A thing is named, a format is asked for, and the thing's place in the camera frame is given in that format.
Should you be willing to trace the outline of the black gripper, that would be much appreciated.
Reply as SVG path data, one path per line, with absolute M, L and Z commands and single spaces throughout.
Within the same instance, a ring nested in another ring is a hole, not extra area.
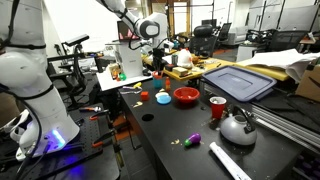
M 163 60 L 164 50 L 163 49 L 153 49 L 153 67 L 156 71 L 162 71 L 165 65 Z

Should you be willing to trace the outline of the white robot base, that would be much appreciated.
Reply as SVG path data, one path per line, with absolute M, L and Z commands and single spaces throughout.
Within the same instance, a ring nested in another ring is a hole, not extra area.
M 0 0 L 0 39 L 0 84 L 25 103 L 32 117 L 16 138 L 16 159 L 63 149 L 80 128 L 46 73 L 42 0 Z

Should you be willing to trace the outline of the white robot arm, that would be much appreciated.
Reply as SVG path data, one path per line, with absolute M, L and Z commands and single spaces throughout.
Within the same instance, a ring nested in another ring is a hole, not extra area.
M 120 18 L 135 35 L 141 39 L 152 40 L 153 67 L 155 70 L 161 71 L 163 69 L 163 44 L 168 38 L 167 16 L 163 13 L 154 12 L 146 18 L 139 18 L 131 13 L 121 0 L 96 1 Z

